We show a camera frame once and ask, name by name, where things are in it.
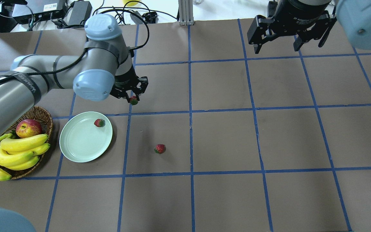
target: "white label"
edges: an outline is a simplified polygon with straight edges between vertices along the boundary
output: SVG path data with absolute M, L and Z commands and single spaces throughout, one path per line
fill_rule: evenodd
M 58 3 L 44 5 L 44 12 L 56 9 Z

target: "plate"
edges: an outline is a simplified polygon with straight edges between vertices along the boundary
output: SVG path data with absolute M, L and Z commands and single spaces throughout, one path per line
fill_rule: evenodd
M 103 119 L 105 125 L 94 125 L 97 119 Z M 102 155 L 111 139 L 109 119 L 102 113 L 89 111 L 78 114 L 65 124 L 59 136 L 59 147 L 68 160 L 84 163 Z

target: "fruit basket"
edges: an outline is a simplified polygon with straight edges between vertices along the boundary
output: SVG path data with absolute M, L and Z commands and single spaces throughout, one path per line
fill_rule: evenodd
M 39 107 L 39 106 L 32 107 L 30 110 L 28 110 L 13 125 L 11 125 L 7 129 L 6 133 L 11 132 L 12 130 L 15 131 L 16 126 L 18 125 L 18 123 L 20 123 L 22 120 L 25 120 L 25 119 L 34 119 L 34 120 L 38 121 L 41 124 L 43 134 L 48 135 L 48 139 L 47 139 L 46 142 L 50 143 L 51 133 L 52 133 L 52 129 L 53 129 L 52 117 L 51 117 L 50 112 L 48 112 L 43 107 Z M 7 173 L 12 175 L 11 179 L 19 179 L 19 178 L 22 178 L 22 177 L 25 177 L 25 176 L 29 175 L 30 173 L 34 172 L 36 169 L 43 166 L 43 164 L 45 164 L 46 161 L 49 159 L 49 157 L 47 157 L 47 153 L 46 154 L 41 154 L 39 156 L 40 160 L 33 167 L 31 167 L 29 169 L 14 171 L 14 170 L 7 169 L 6 167 L 3 167 L 3 166 L 0 166 L 0 168 L 2 168 Z

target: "wicker basket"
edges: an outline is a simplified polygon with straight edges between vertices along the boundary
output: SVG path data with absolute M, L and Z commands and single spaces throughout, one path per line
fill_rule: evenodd
M 38 107 L 38 106 L 32 107 L 24 115 L 22 115 L 13 125 L 11 125 L 7 129 L 6 133 L 11 132 L 12 130 L 15 131 L 18 123 L 20 123 L 22 120 L 25 120 L 25 119 L 34 119 L 38 121 L 41 124 L 41 128 L 43 129 L 43 134 L 48 135 L 48 139 L 46 142 L 47 143 L 50 142 L 51 133 L 53 129 L 52 117 L 51 117 L 51 114 L 46 109 L 42 107 Z M 10 175 L 12 175 L 11 179 L 19 179 L 19 178 L 29 175 L 36 169 L 40 168 L 41 166 L 43 166 L 43 164 L 47 163 L 46 160 L 49 159 L 49 157 L 46 157 L 46 154 L 41 154 L 39 157 L 40 157 L 40 160 L 37 162 L 37 164 L 35 164 L 32 168 L 29 168 L 29 169 L 14 171 L 11 169 L 7 169 L 6 167 L 3 167 L 3 166 L 0 166 L 0 167 L 6 172 L 8 172 Z

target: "apple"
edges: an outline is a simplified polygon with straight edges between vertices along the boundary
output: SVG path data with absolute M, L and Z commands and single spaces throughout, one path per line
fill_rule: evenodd
M 15 132 L 20 138 L 28 138 L 41 134 L 43 129 L 41 128 L 40 123 L 36 120 L 25 119 L 18 123 Z

